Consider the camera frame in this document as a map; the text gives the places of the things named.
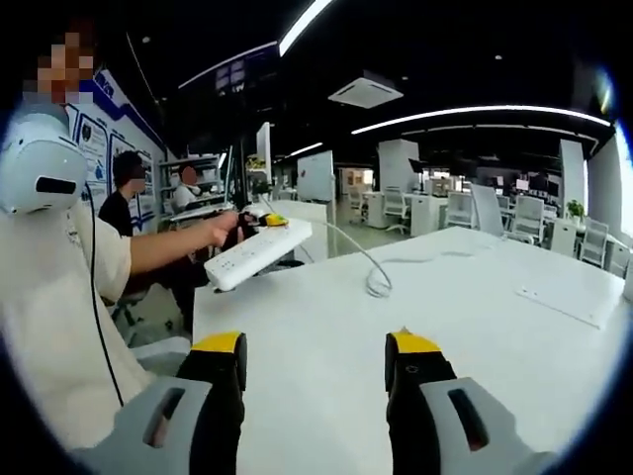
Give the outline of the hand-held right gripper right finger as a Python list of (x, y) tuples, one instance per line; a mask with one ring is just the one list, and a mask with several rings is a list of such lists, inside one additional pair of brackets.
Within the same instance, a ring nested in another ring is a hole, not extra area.
[(531, 449), (514, 414), (439, 346), (401, 329), (386, 334), (386, 419), (395, 474), (543, 474), (552, 452)]

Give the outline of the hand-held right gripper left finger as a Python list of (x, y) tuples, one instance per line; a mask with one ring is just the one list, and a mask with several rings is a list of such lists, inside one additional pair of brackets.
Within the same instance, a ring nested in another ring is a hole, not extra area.
[(246, 334), (210, 334), (174, 377), (128, 401), (105, 439), (71, 456), (91, 474), (234, 474), (245, 388)]

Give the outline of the person's left hand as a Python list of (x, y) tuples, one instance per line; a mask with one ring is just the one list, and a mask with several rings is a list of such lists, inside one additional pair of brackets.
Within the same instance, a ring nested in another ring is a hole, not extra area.
[(239, 225), (239, 213), (226, 211), (215, 217), (204, 220), (207, 245), (214, 247), (235, 245), (243, 241), (243, 231)]

